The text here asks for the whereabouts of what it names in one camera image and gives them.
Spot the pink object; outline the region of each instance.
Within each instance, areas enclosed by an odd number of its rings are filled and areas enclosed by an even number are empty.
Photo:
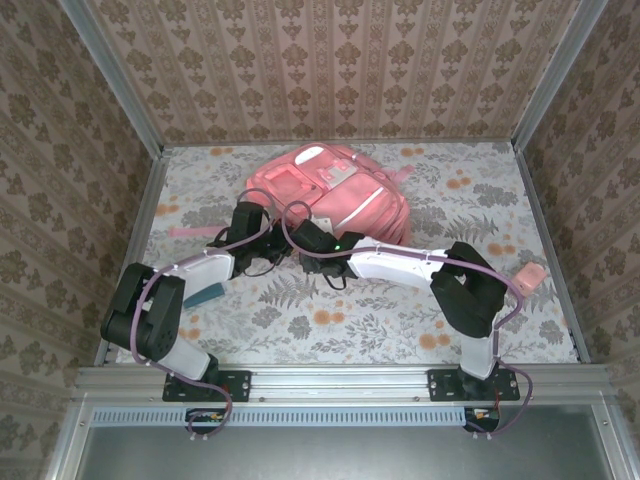
[[[225,227],[178,228],[171,227],[169,236],[175,237],[215,237]]]
[[[525,297],[528,297],[545,278],[547,272],[537,263],[529,262],[513,277],[513,283]]]
[[[398,185],[413,170],[411,166],[398,172],[383,169],[349,147],[310,143],[260,167],[247,180],[247,187],[271,193],[280,212],[294,200],[305,202],[314,217],[331,221],[338,238],[350,231],[406,245],[409,206]],[[268,205],[258,192],[248,197]],[[304,207],[293,207],[287,222],[297,226],[305,215]]]

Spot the metal base plate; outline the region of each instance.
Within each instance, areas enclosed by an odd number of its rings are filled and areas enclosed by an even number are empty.
[[[251,392],[251,371],[249,370],[221,370],[218,386],[229,392],[234,402],[248,402]],[[164,402],[224,402],[224,397],[218,392],[206,388],[188,385],[167,375],[162,391]]]
[[[429,396],[432,402],[453,401],[495,401],[496,390],[500,395],[500,401],[520,400],[520,390],[516,374],[511,370],[496,368],[486,380],[482,382],[477,396],[473,398],[465,392],[462,380],[458,376],[457,368],[444,368],[429,370]]]

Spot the pink strap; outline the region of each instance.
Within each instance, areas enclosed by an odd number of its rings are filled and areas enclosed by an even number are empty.
[[[169,237],[215,237],[220,230],[225,227],[200,227],[200,228],[178,228],[171,227],[169,229]]]
[[[409,176],[415,172],[416,168],[413,165],[407,165],[406,167],[402,167],[397,172],[393,168],[383,168],[382,173],[384,173],[389,180],[391,180],[395,185],[400,185],[404,182]]]
[[[400,185],[415,171],[416,167],[414,167],[413,165],[407,165],[406,167],[402,167],[400,170],[398,170],[391,180],[393,180],[393,183],[395,183],[396,185]]]

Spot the vent slot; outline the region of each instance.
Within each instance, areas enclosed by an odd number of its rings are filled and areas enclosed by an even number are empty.
[[[92,427],[186,425],[186,407],[97,407]],[[424,427],[465,424],[463,407],[246,407],[236,406],[230,427]],[[194,422],[195,426],[210,425]]]

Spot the black cable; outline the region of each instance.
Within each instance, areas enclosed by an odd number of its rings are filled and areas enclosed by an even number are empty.
[[[222,230],[220,230],[218,232],[218,235],[216,235],[216,238],[213,240],[213,243],[218,243],[220,241],[220,239],[222,238],[222,235],[224,235],[228,231],[229,231],[229,227],[224,227]]]
[[[244,273],[246,277],[255,278],[255,277],[261,277],[263,275],[266,275],[267,273],[271,272],[274,268],[276,268],[276,264],[275,263],[273,265],[271,265],[269,268],[267,268],[264,272],[261,272],[261,273],[251,274],[251,273],[247,273],[246,270],[244,272],[242,272],[242,273]]]
[[[280,254],[280,256],[276,259],[275,262],[273,262],[273,265],[271,265],[268,269],[266,269],[264,272],[261,273],[255,273],[255,274],[251,274],[251,273],[247,273],[247,269],[245,268],[244,271],[242,272],[246,277],[249,278],[255,278],[255,277],[261,277],[263,275],[266,275],[267,273],[273,271],[274,268],[276,268],[276,265],[278,265],[278,263],[280,263],[280,261],[284,258],[284,254]]]
[[[323,273],[323,274],[322,274],[322,276],[323,276],[323,277],[324,277],[324,279],[327,281],[327,283],[329,284],[329,286],[330,286],[331,288],[333,288],[334,290],[337,290],[337,291],[339,291],[339,292],[340,292],[340,291],[344,290],[345,288],[347,288],[347,279],[346,279],[345,277],[340,277],[340,278],[342,278],[342,288],[338,288],[338,287],[336,287],[333,283],[331,283],[331,280],[329,280],[329,277],[327,277],[327,275],[326,275],[326,274],[324,274],[324,273]]]

